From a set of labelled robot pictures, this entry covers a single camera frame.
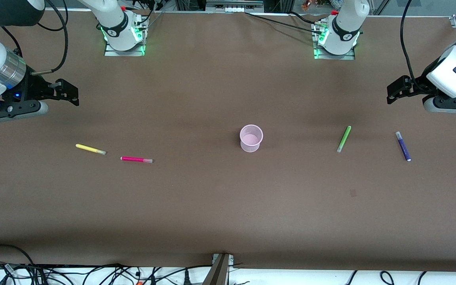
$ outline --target blue marker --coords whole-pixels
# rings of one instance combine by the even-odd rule
[[[409,155],[409,152],[407,151],[406,144],[404,144],[404,139],[402,138],[402,135],[400,135],[400,132],[396,132],[395,135],[397,136],[397,139],[399,140],[400,148],[402,149],[402,153],[404,154],[404,157],[406,158],[407,161],[411,161],[411,156]]]

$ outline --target black plug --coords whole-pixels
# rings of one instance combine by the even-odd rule
[[[191,285],[190,272],[188,271],[188,269],[184,271],[184,285]]]

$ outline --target pink marker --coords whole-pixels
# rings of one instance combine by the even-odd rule
[[[140,158],[140,157],[130,157],[130,156],[121,156],[122,161],[135,161],[135,162],[145,162],[152,163],[154,159]]]

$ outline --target plastic cup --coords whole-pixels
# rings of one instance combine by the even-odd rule
[[[248,153],[258,150],[263,140],[263,131],[257,125],[247,125],[240,130],[240,146]]]

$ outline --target brown table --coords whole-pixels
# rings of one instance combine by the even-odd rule
[[[165,14],[144,57],[117,58],[94,16],[71,12],[66,64],[45,78],[76,85],[80,106],[0,124],[0,242],[49,264],[184,266],[228,251],[246,267],[456,270],[456,114],[418,97],[387,105],[407,74],[399,22],[368,18],[357,59],[329,61],[313,59],[309,33],[242,13]],[[50,12],[43,23],[58,26]],[[446,18],[406,27],[416,74],[456,39]],[[31,67],[59,62],[62,32],[10,29]],[[251,123],[264,140],[248,154],[238,132]]]

